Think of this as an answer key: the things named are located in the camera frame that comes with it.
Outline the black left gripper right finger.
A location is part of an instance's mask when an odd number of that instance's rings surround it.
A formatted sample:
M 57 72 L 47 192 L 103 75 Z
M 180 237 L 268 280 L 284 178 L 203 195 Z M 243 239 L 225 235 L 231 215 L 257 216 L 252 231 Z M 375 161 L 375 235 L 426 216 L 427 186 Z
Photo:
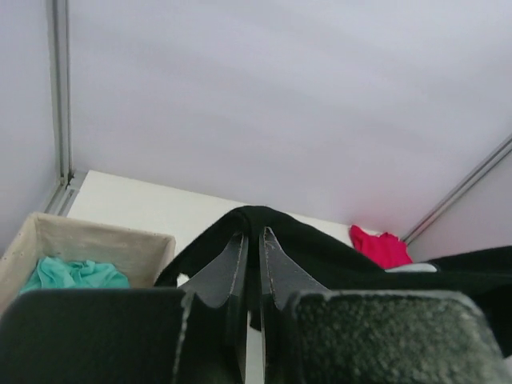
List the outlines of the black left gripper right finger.
M 328 289 L 286 254 L 271 228 L 259 235 L 261 326 L 265 383 L 284 383 L 294 343 L 286 329 L 286 305 L 299 291 Z

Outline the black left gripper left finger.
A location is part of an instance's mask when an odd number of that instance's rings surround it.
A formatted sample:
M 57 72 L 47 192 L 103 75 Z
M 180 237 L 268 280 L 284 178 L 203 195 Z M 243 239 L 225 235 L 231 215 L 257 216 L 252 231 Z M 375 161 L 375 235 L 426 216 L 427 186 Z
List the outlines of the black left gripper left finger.
M 223 251 L 181 286 L 179 383 L 244 383 L 248 240 L 234 234 Z

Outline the black flower print t-shirt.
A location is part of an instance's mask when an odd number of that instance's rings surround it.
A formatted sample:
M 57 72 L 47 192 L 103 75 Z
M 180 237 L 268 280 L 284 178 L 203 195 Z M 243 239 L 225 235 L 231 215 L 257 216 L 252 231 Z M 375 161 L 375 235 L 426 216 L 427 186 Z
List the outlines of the black flower print t-shirt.
M 265 206 L 242 206 L 214 222 L 160 273 L 157 286 L 193 277 L 220 254 L 231 236 L 249 240 L 248 267 L 259 270 L 259 236 L 270 228 L 290 258 L 325 287 L 338 289 L 454 290 L 481 308 L 498 338 L 511 335 L 511 248 L 508 246 L 434 260 L 435 272 L 388 273 L 347 244 Z

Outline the wicker laundry basket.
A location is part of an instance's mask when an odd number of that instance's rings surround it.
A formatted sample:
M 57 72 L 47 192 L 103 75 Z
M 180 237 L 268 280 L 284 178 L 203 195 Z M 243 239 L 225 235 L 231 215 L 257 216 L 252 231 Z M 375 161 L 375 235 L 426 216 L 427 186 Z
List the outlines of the wicker laundry basket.
M 134 288 L 155 284 L 174 259 L 174 236 L 43 213 L 30 214 L 1 256 L 1 311 L 18 296 L 39 259 L 111 263 Z

